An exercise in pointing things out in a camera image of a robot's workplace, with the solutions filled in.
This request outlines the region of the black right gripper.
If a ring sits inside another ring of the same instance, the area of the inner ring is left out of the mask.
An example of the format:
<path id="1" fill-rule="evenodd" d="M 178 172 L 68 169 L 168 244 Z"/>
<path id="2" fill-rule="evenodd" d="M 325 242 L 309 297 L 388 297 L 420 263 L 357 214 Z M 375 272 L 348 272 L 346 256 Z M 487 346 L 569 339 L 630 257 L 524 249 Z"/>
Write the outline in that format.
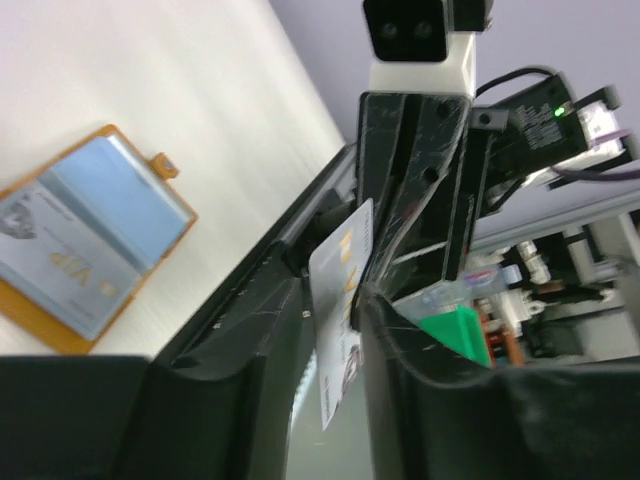
<path id="1" fill-rule="evenodd" d="M 361 96 L 357 198 L 373 203 L 370 290 L 406 296 L 458 277 L 485 189 L 494 117 L 457 95 Z"/>

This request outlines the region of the silver VIP card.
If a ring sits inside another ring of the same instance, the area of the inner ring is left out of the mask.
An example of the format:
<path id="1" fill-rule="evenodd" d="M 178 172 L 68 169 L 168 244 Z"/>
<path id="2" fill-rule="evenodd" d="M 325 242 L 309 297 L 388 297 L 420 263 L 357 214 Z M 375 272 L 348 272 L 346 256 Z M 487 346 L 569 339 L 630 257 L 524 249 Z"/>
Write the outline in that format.
<path id="1" fill-rule="evenodd" d="M 140 280 L 38 181 L 1 201 L 1 277 L 86 340 L 97 338 Z"/>

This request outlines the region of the yellow leather card holder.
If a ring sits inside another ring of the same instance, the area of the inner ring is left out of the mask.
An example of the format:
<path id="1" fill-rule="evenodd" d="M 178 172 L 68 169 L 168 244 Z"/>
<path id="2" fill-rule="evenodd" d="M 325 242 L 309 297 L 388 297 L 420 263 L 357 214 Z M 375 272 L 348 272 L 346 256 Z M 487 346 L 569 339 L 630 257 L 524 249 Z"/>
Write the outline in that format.
<path id="1" fill-rule="evenodd" d="M 178 173 L 106 125 L 2 191 L 2 314 L 88 353 L 197 221 Z"/>

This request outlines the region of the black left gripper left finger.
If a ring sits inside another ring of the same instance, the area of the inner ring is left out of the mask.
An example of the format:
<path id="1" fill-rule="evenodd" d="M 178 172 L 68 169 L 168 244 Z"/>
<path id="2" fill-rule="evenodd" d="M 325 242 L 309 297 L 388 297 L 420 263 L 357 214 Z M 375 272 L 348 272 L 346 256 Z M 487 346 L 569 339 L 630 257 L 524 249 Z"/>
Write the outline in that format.
<path id="1" fill-rule="evenodd" d="M 302 311 L 302 279 L 271 259 L 154 360 L 3 358 L 2 477 L 283 478 Z"/>

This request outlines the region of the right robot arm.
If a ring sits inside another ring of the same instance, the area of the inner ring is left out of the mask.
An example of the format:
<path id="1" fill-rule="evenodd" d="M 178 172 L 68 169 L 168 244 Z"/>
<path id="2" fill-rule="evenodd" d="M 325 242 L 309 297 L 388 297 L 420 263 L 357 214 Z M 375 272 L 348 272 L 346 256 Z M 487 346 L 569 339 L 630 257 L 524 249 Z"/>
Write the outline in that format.
<path id="1" fill-rule="evenodd" d="M 520 225 L 477 233 L 526 178 L 593 146 L 560 74 L 491 106 L 463 95 L 366 92 L 355 173 L 373 204 L 368 297 L 408 295 L 451 280 L 469 254 L 521 243 Z"/>

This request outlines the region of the silver diamond card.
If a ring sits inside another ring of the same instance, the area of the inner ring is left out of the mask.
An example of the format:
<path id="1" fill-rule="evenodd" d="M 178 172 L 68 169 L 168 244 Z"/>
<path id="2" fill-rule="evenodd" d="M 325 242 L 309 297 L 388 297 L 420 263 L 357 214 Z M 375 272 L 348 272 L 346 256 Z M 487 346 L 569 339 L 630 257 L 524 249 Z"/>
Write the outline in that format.
<path id="1" fill-rule="evenodd" d="M 368 199 L 311 254 L 310 293 L 322 427 L 327 428 L 361 365 L 352 303 L 372 252 L 373 202 Z"/>

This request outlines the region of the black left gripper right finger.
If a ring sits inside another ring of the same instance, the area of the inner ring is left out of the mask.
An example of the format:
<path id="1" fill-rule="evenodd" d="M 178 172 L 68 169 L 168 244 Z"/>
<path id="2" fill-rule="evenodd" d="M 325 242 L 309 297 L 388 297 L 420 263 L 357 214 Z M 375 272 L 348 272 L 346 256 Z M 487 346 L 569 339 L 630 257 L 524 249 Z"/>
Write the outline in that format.
<path id="1" fill-rule="evenodd" d="M 378 479 L 635 479 L 639 366 L 483 367 L 359 292 Z"/>

